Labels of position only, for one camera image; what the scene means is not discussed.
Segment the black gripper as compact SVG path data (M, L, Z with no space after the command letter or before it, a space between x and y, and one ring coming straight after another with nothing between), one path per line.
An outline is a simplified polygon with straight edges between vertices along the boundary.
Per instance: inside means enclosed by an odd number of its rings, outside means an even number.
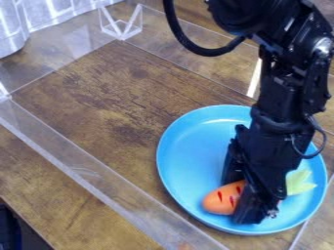
M221 184L246 180L233 222L259 224L279 213L278 203L287 197L286 176L297 170L306 154L315 126L311 118L278 120L255 105L250 126L235 126L235 138L227 148Z

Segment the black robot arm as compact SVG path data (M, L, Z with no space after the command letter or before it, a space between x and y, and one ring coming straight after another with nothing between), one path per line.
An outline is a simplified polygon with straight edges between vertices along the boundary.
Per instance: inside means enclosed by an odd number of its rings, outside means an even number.
M287 197L286 176L321 128L313 115L325 109L334 56L333 28L309 0L209 0L217 24L259 44L259 96L250 126L235 127L222 183L246 182L233 213L238 224L258 224L278 213Z

